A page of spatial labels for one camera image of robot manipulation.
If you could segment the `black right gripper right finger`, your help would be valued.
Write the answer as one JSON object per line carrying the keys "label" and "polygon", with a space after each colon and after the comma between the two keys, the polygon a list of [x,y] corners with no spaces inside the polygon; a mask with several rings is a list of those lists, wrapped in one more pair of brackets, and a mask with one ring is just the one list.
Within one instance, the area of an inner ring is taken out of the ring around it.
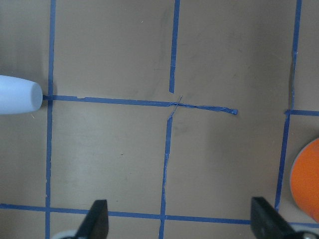
{"label": "black right gripper right finger", "polygon": [[263,197],[251,198],[250,228],[257,239],[317,239],[311,231],[297,231]]}

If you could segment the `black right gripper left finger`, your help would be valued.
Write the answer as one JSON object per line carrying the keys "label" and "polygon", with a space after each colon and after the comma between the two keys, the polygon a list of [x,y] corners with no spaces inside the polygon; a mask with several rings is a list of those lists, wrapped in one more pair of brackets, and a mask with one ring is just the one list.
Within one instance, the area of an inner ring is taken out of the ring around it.
{"label": "black right gripper left finger", "polygon": [[54,239],[106,239],[109,233],[107,200],[95,200],[77,230],[56,233]]}

